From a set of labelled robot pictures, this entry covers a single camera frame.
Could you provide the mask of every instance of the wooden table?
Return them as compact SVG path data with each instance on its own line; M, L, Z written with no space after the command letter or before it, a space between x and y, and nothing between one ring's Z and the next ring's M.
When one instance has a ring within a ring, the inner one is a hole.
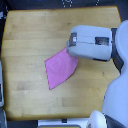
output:
M79 59L75 73L52 91L44 60L66 46L73 26L111 28L120 22L114 6L10 11L1 55L7 119L88 117L93 110L101 111L108 84L119 76L112 60Z

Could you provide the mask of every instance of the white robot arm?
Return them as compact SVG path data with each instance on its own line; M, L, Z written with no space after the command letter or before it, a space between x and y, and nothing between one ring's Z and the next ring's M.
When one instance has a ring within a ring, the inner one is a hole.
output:
M120 24L112 41L108 28L79 25L72 28L67 42L71 56L109 61L117 54L122 64L121 75L107 88L102 113L92 112L87 128L128 128L128 21Z

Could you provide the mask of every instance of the wood grain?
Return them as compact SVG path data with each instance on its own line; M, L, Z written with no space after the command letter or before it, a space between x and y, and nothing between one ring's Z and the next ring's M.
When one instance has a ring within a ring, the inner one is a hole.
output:
M88 117L101 111L108 84L119 76L108 63L79 59L75 73L49 91L44 60L66 46L76 25L118 27L116 7L10 11L2 44L8 120Z

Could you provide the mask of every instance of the pink cloth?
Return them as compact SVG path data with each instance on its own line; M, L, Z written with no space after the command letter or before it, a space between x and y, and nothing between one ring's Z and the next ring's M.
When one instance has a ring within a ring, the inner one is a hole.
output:
M74 72L77 63L78 59L71 57L66 52L66 48L45 60L49 89L63 83Z

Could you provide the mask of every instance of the gray floor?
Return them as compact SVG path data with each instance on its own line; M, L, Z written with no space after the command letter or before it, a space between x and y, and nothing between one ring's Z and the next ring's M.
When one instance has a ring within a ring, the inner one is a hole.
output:
M11 10L18 9L54 9L54 8L63 8L64 5L61 0L8 0L6 3L8 8ZM76 7L87 7L87 6L108 6L108 5L117 5L119 8L119 13L121 20L128 20L128 0L72 0L72 8ZM5 4L0 0L0 12L3 11L6 15ZM0 19L0 43L2 42L2 34L4 28L4 19ZM23 121L23 122L12 122L8 121L8 128L36 128L37 121Z

